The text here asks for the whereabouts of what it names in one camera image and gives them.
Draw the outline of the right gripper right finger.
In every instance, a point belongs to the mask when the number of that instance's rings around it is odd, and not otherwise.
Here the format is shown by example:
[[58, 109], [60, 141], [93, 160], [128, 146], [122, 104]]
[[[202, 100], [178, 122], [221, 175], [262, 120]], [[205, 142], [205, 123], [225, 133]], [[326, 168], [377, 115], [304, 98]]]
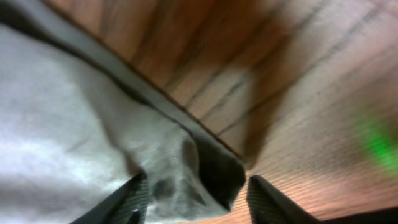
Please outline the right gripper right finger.
[[320, 223], [259, 175], [253, 175], [248, 180], [246, 202], [252, 224]]

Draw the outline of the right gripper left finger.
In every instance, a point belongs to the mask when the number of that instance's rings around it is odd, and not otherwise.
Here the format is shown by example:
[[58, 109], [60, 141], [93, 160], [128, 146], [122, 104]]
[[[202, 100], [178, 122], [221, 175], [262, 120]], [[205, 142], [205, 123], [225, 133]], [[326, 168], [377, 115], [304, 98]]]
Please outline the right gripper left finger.
[[149, 188], [140, 172], [71, 224], [145, 224]]

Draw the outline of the grey shorts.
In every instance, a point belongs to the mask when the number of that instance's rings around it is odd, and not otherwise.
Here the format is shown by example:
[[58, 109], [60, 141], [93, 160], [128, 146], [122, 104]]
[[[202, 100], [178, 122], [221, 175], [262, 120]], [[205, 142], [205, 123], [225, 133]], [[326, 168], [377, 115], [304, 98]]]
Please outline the grey shorts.
[[1, 2], [1, 222], [71, 223], [145, 173], [145, 223], [232, 211], [242, 163], [39, 1]]

